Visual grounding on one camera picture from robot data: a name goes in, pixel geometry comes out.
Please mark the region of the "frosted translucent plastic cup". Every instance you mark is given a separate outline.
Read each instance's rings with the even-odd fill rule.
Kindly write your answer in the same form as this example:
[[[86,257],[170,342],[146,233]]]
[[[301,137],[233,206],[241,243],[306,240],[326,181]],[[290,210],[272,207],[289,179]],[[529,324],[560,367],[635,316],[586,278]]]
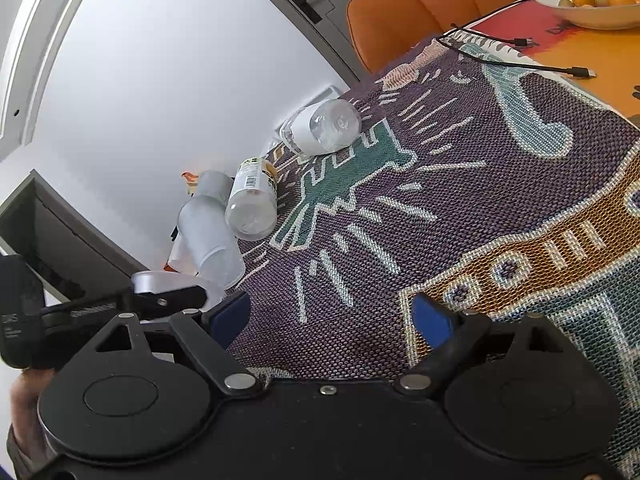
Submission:
[[[238,241],[224,215],[231,188],[232,180],[223,172],[204,171],[193,196],[178,215],[178,230],[198,276],[224,290],[234,286],[245,273]]]

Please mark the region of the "clear bottle with barcode label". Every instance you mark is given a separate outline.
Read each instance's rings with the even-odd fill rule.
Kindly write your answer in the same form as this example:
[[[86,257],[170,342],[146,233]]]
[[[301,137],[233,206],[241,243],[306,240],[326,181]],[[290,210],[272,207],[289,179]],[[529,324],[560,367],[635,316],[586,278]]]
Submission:
[[[240,240],[262,240],[278,220],[278,173],[263,157],[245,159],[233,181],[226,221]]]

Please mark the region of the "dark monitor screen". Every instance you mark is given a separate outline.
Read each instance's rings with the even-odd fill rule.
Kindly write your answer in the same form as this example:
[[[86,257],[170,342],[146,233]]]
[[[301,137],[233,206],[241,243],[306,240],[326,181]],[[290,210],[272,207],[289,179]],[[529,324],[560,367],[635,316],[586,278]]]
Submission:
[[[146,267],[32,170],[1,204],[1,248],[22,256],[59,300],[119,292]]]

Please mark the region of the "purple patterned woven cloth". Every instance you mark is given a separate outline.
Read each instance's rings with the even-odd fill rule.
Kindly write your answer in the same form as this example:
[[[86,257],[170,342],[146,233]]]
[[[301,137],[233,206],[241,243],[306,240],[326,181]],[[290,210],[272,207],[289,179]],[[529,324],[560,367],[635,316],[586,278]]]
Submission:
[[[347,93],[359,138],[279,145],[278,222],[244,242],[232,344],[279,377],[395,378],[431,351],[427,294],[497,321],[548,316],[620,401],[606,458],[639,474],[639,133],[492,41],[429,39]]]

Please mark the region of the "clear bottle with white label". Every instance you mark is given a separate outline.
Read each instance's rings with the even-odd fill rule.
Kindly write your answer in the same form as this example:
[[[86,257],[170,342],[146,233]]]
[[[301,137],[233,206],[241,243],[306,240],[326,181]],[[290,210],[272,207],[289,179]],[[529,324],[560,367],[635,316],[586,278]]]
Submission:
[[[298,110],[280,127],[282,142],[307,157],[332,154],[351,146],[361,132],[361,117],[343,99],[330,99]]]

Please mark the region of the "orange red table mat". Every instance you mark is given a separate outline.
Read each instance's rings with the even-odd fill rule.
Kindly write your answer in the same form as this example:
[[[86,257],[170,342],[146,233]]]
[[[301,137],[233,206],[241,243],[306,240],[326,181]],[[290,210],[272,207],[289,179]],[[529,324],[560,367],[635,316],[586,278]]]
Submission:
[[[514,4],[474,23],[472,29],[503,39],[528,37],[523,54],[548,66],[580,66],[597,76],[577,82],[632,122],[639,121],[639,31],[602,32],[563,22],[533,0]]]

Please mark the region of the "orange leather chair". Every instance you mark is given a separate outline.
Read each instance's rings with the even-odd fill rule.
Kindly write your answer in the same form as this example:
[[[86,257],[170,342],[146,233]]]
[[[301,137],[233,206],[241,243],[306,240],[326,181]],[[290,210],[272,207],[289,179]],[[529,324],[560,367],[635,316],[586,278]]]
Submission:
[[[411,50],[423,38],[441,34],[516,0],[350,0],[346,9],[352,46],[371,74]]]

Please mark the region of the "black clamp with mount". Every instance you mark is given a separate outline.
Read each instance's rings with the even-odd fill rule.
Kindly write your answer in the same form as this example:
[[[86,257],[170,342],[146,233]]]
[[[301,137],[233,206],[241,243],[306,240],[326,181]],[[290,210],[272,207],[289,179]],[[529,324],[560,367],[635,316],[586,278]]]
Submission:
[[[48,307],[42,281],[18,256],[1,258],[1,359],[24,370],[63,367],[100,329],[121,313],[142,320],[166,318],[205,306],[206,291],[181,285],[167,292],[134,292],[79,299]]]

